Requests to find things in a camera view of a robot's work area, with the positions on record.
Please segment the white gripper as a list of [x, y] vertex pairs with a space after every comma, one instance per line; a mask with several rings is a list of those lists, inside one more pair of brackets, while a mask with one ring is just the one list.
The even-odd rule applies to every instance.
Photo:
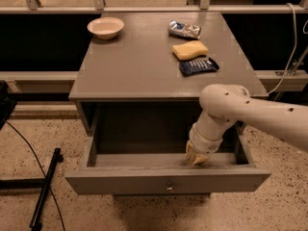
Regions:
[[222, 143], [222, 139], [209, 140], [203, 137], [194, 125], [189, 133], [189, 141], [186, 144], [186, 162], [191, 165], [202, 165], [210, 159], [210, 153], [216, 153]]

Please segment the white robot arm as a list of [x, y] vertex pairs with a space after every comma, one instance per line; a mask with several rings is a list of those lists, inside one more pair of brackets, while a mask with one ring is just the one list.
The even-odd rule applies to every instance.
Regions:
[[186, 145], [190, 165], [207, 162], [222, 136], [236, 122], [246, 123], [305, 152], [308, 151], [308, 107], [252, 98], [239, 85], [213, 84], [199, 96], [200, 117]]

